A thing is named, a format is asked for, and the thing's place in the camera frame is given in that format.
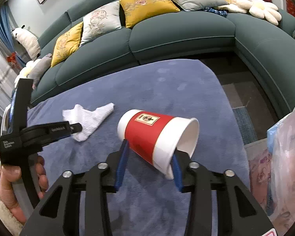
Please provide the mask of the white paper towel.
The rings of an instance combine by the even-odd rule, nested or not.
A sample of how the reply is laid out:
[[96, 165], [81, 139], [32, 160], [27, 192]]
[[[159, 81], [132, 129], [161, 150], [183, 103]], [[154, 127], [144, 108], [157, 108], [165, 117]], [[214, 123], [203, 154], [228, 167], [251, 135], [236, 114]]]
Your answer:
[[82, 130], [72, 135], [73, 139], [78, 142], [87, 140], [104, 122], [104, 120], [114, 111], [114, 103], [109, 103], [96, 108], [94, 111], [84, 109], [81, 105], [76, 104], [73, 109], [63, 110], [62, 116], [64, 121], [70, 124], [80, 123]]

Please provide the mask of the trash bin with white liner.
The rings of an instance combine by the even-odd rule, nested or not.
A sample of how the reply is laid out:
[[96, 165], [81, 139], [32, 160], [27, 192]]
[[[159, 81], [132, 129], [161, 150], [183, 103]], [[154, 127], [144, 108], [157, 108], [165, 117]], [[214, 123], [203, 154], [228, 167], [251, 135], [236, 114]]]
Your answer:
[[277, 235], [287, 235], [295, 224], [295, 108], [245, 150], [250, 190]]

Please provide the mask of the white chair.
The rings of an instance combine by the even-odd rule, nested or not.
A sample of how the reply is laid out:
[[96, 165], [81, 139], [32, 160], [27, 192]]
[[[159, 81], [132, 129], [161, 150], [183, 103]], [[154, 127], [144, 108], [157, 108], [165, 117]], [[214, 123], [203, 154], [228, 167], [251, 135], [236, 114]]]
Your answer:
[[6, 106], [4, 114], [2, 116], [1, 126], [0, 126], [0, 136], [7, 134], [10, 124], [10, 109], [11, 104]]

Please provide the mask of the left white flower cushion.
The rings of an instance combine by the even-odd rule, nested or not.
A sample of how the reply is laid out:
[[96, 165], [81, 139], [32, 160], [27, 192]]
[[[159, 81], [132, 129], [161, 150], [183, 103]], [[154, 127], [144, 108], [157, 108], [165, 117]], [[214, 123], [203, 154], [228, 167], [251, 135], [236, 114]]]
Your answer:
[[14, 87], [17, 87], [18, 81], [21, 78], [27, 78], [27, 76], [29, 75], [29, 73], [32, 71], [32, 69], [40, 62], [41, 59], [36, 59], [36, 60], [31, 60], [29, 62], [26, 63], [26, 66], [19, 72], [19, 74], [17, 75], [15, 82], [14, 82]]

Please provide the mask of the grey plush toy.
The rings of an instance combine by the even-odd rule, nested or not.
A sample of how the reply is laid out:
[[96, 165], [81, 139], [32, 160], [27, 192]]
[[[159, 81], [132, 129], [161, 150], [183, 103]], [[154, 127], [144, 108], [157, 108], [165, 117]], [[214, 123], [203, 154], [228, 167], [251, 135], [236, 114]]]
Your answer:
[[52, 62], [52, 54], [49, 53], [41, 59], [35, 61], [34, 67], [31, 69], [27, 78], [33, 80], [32, 88], [36, 89], [37, 85], [44, 75], [44, 73], [50, 68]]

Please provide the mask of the blue floor rug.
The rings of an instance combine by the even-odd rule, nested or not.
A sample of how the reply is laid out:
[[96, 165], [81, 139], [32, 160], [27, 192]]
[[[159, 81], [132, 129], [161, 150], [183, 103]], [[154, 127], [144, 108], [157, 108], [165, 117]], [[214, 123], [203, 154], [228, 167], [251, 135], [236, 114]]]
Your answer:
[[246, 107], [233, 108], [244, 145], [257, 141], [257, 135]]

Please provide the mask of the white plush alpaca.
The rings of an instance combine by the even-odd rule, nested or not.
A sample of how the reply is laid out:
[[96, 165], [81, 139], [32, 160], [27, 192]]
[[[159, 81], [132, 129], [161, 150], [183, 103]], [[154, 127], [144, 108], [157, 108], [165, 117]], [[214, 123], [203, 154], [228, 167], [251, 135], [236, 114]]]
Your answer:
[[33, 61], [39, 58], [41, 48], [38, 43], [38, 39], [32, 32], [25, 29], [25, 25], [21, 28], [15, 28], [11, 33], [13, 37], [25, 48]]

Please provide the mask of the blue table cloth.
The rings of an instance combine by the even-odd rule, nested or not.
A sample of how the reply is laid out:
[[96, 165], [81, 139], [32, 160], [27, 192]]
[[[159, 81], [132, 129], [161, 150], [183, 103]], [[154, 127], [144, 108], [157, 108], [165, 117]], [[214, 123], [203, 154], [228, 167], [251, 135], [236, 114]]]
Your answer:
[[190, 195], [156, 167], [166, 151], [185, 151], [208, 170], [230, 169], [250, 184], [232, 108], [217, 76], [198, 60], [160, 61], [92, 80], [34, 105], [28, 126], [60, 122], [75, 105], [94, 111], [110, 103], [112, 114], [86, 140], [59, 140], [42, 156], [54, 183], [65, 171], [78, 174], [105, 161], [128, 139], [123, 184], [107, 197], [113, 235], [184, 234]]

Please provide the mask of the left yellow cushion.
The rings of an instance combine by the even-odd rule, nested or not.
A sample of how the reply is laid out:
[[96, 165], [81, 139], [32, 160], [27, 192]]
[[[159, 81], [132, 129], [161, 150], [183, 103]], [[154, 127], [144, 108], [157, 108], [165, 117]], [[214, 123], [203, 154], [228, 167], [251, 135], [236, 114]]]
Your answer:
[[78, 23], [57, 39], [52, 56], [51, 67], [66, 60], [79, 48], [83, 25], [83, 22]]

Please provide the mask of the yellow cushion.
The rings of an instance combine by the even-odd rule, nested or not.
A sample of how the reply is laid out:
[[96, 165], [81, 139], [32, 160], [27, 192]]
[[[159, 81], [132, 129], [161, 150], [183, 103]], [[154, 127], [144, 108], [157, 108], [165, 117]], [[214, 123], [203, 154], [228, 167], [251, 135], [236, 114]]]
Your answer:
[[171, 0], [120, 0], [124, 10], [126, 28], [161, 14], [180, 12]]
[[51, 67], [66, 60], [79, 48], [83, 25], [83, 22], [78, 23], [57, 39], [52, 56]]

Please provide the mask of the blue curtain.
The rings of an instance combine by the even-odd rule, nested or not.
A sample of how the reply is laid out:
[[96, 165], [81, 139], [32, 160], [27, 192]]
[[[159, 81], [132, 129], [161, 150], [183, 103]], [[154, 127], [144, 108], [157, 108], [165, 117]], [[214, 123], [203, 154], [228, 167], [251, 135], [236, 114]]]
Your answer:
[[8, 6], [5, 2], [0, 8], [0, 67], [7, 67], [9, 62], [14, 63], [17, 67], [23, 69], [25, 62], [16, 53], [11, 28], [8, 17]]

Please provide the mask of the left pale embroidered cushion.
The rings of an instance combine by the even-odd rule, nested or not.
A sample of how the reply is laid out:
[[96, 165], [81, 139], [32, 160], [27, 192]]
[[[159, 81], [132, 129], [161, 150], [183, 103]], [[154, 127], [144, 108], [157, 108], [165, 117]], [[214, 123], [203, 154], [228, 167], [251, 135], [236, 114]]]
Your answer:
[[80, 46], [109, 32], [121, 29], [119, 12], [120, 2], [114, 1], [85, 15]]

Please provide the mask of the right yellow cushion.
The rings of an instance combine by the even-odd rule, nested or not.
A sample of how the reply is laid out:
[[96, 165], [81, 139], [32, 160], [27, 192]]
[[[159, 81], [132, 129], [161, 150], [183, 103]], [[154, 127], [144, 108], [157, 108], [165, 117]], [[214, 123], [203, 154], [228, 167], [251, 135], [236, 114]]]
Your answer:
[[120, 0], [124, 10], [126, 28], [161, 14], [180, 12], [171, 0]]

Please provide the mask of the green sectional sofa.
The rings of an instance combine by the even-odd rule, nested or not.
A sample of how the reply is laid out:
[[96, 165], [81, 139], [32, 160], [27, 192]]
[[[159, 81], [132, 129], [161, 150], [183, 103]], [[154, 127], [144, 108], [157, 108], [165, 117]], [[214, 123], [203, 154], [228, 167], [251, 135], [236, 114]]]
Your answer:
[[286, 12], [277, 26], [249, 14], [222, 17], [181, 11], [146, 19], [130, 29], [123, 27], [49, 69], [32, 92], [31, 104], [117, 71], [196, 54], [241, 58], [279, 117], [294, 109], [295, 18]]

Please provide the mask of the blue patterned cloth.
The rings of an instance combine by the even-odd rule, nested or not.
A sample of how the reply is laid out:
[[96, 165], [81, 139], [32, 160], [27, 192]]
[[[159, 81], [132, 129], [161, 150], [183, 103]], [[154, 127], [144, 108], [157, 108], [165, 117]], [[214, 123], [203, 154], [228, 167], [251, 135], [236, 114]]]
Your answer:
[[226, 10], [217, 10], [217, 9], [212, 8], [212, 7], [204, 7], [201, 10], [204, 11], [204, 12], [217, 14], [217, 15], [225, 17], [225, 18], [228, 15], [228, 12]]

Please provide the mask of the red wall decoration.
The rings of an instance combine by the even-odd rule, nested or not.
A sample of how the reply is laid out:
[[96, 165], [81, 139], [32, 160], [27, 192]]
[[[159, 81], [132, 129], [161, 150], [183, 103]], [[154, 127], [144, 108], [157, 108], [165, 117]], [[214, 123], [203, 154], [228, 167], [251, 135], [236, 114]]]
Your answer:
[[290, 15], [295, 17], [295, 4], [292, 0], [286, 0], [286, 10]]

